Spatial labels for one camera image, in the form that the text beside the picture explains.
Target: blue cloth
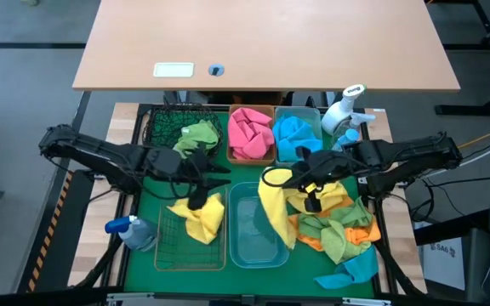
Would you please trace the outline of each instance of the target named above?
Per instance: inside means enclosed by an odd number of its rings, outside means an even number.
[[[273,126],[278,161],[297,162],[296,148],[303,146],[311,152],[322,149],[322,141],[315,137],[311,125],[296,116],[283,116]]]
[[[357,257],[336,266],[333,275],[319,276],[315,281],[324,289],[339,289],[370,280],[378,273],[378,260],[373,245]]]

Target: orange cloth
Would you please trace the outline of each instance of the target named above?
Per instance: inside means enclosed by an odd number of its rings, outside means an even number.
[[[332,210],[342,207],[348,207],[351,204],[353,204],[353,200],[349,196],[345,196],[339,205],[331,207],[326,211],[320,212],[317,214],[317,216],[320,218],[330,217],[330,213],[332,212]],[[320,239],[312,238],[299,233],[298,216],[299,213],[288,217],[288,221],[298,233],[298,240],[304,242],[306,245],[310,246],[312,249],[318,252],[324,251]],[[368,227],[346,228],[345,239],[355,245],[359,245],[361,242],[364,241],[377,241],[381,239],[381,232],[379,231],[377,221],[375,220],[375,218],[373,218],[372,223]]]

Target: desk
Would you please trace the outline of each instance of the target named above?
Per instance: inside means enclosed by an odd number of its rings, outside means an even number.
[[[136,114],[138,110],[137,104],[117,104],[113,112],[113,118],[111,119],[111,124],[109,126],[109,133],[107,134],[107,140],[115,143],[127,143],[132,138],[134,131]],[[386,114],[383,110],[366,110],[368,113],[375,113],[378,117],[377,120],[370,125],[368,133],[371,139],[387,139],[390,140],[390,130],[387,121]],[[96,182],[94,184],[93,195],[98,195],[99,193],[107,190],[109,186],[105,181]],[[69,285],[77,284],[82,278],[87,274],[87,272],[94,267],[95,263],[106,249],[107,242],[109,241],[109,235],[106,235],[103,226],[106,221],[114,218],[115,210],[117,208],[117,194],[109,195],[104,198],[100,198],[90,204],[85,222],[83,225],[83,232],[79,240],[77,254],[75,256],[75,262],[71,270],[71,277],[69,279]],[[426,292],[424,286],[424,279],[422,275],[422,270],[419,263],[419,256],[417,254],[417,249],[415,247],[415,240],[413,238],[413,229],[411,226],[411,221],[407,212],[406,204],[397,199],[388,198],[384,201],[383,211],[385,214],[385,223],[387,234],[389,237],[391,252],[399,263],[403,271],[408,277],[412,279],[412,282],[422,291]],[[151,258],[147,258],[146,261],[149,264],[148,269],[154,269],[154,263],[151,254]],[[380,291],[389,291],[389,282],[386,278],[386,273],[382,261],[380,262],[380,273],[379,273],[379,284]],[[109,284],[117,283],[117,276],[119,274],[120,258],[119,255],[113,261],[113,266],[111,269],[111,275],[109,277]],[[231,259],[229,254],[227,254],[227,264],[226,269],[229,269]],[[167,274],[178,273],[178,272],[165,272]],[[143,284],[142,287],[130,287],[128,289],[134,291],[144,291],[148,290],[148,284]],[[354,294],[355,297],[371,297],[371,285],[368,289],[367,287],[354,286],[351,290],[342,291],[325,291],[323,295],[338,296],[341,294]]]
[[[153,77],[191,62],[192,77]],[[220,63],[222,76],[208,67]],[[421,0],[104,0],[73,87],[81,90],[457,91]]]

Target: towel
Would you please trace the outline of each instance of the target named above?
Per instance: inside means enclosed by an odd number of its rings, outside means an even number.
[[[316,277],[315,281],[324,289],[339,289],[370,280],[378,273],[378,261],[373,246],[357,257],[336,266],[333,275]]]
[[[220,193],[211,195],[205,205],[195,211],[188,209],[188,199],[177,200],[168,209],[176,215],[186,218],[186,233],[206,245],[217,236],[225,213],[225,207],[220,201]]]
[[[178,151],[183,158],[196,149],[200,142],[205,144],[205,150],[210,150],[219,143],[219,134],[210,121],[200,120],[199,123],[183,127],[180,131],[181,136],[174,150]]]
[[[311,125],[296,116],[283,116],[273,126],[277,158],[280,162],[297,162],[296,148],[303,146],[311,152],[322,149],[322,141],[315,137]]]
[[[277,169],[265,175],[266,181],[272,184],[282,184],[291,177],[292,171],[289,169]],[[298,233],[288,220],[287,201],[298,211],[309,213],[305,210],[304,204],[307,194],[296,189],[270,187],[260,180],[259,196],[271,226],[285,245],[293,249]],[[341,205],[345,196],[347,191],[340,182],[325,184],[321,191],[316,192],[316,198],[321,200],[322,211]]]
[[[373,215],[361,198],[351,205],[333,208],[329,217],[298,214],[289,222],[299,231],[298,239],[316,251],[325,251],[336,263],[353,258],[381,238]]]
[[[228,145],[237,159],[262,159],[275,143],[269,128],[271,118],[242,107],[228,119]]]

